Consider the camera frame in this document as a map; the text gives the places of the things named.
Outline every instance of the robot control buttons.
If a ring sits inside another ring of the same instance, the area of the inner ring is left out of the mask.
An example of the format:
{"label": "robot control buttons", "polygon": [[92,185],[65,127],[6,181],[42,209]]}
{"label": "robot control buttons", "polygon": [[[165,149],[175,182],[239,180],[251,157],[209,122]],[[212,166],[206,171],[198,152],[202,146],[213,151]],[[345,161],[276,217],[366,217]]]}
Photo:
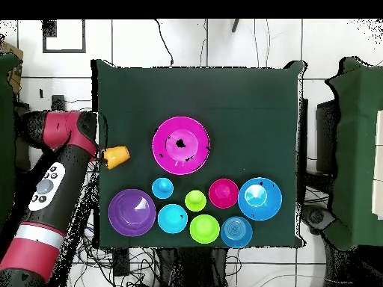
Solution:
{"label": "robot control buttons", "polygon": [[31,212],[46,208],[52,202],[64,176],[65,167],[62,163],[55,162],[49,167],[43,179],[37,184],[34,196],[29,202]]}
{"label": "robot control buttons", "polygon": [[36,186],[36,192],[40,195],[48,194],[52,189],[53,189],[53,182],[49,179],[42,179]]}

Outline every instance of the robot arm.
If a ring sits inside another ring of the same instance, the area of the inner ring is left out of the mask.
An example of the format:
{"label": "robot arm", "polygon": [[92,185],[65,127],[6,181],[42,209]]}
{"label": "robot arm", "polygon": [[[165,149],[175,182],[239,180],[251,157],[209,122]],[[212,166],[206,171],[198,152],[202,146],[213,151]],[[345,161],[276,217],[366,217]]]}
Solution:
{"label": "robot arm", "polygon": [[40,287],[52,275],[80,194],[88,163],[96,155],[96,115],[30,112],[23,137],[35,147],[64,146],[37,184],[15,237],[0,262],[0,287]]}

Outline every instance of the cardboard box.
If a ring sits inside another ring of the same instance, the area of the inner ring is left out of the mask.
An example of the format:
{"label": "cardboard box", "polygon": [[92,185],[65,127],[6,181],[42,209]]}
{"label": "cardboard box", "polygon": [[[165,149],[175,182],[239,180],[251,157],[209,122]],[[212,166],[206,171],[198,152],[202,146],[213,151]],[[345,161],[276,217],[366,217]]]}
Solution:
{"label": "cardboard box", "polygon": [[[22,61],[23,53],[21,49],[18,49],[17,47],[7,43],[4,41],[4,36],[0,34],[0,52],[3,53],[14,53],[15,56],[18,57]],[[21,71],[22,71],[22,64],[19,66],[13,68],[7,77],[8,82],[13,88],[13,91],[15,94],[18,94],[21,91]]]}

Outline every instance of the table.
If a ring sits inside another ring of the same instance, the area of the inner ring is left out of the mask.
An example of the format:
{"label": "table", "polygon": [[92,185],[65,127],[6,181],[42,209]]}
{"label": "table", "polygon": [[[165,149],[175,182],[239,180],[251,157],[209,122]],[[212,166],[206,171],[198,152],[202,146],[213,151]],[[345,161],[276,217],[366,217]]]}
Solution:
{"label": "table", "polygon": [[[99,175],[99,246],[198,247],[189,225],[176,235],[163,232],[157,222],[139,237],[114,231],[108,204],[123,189],[148,193],[156,211],[167,203],[185,207],[185,195],[199,189],[207,195],[218,178],[232,179],[240,187],[264,176],[276,182],[283,194],[281,210],[267,221],[251,221],[253,238],[248,246],[300,247],[295,236],[295,144],[298,119],[298,74],[302,62],[282,70],[247,68],[130,68],[97,60],[92,63],[93,102],[108,121],[108,147],[124,145],[131,158]],[[209,133],[211,151],[205,165],[185,176],[165,172],[155,161],[151,140],[156,128],[170,117],[187,116],[202,123]],[[99,125],[99,143],[105,129]],[[151,185],[158,177],[174,183],[169,200],[157,200]],[[202,212],[188,212],[189,223],[201,213],[220,225],[231,216],[243,216],[237,205],[217,209],[210,202]],[[226,247],[218,237],[204,247]]]}

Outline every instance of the pink cup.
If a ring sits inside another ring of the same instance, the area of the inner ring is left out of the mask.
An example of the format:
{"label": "pink cup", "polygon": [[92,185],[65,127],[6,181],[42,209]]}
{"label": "pink cup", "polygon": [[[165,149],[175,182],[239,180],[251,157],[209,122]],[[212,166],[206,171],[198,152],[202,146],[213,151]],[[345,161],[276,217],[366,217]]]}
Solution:
{"label": "pink cup", "polygon": [[225,209],[236,204],[238,186],[230,179],[218,179],[210,186],[209,199],[215,207]]}

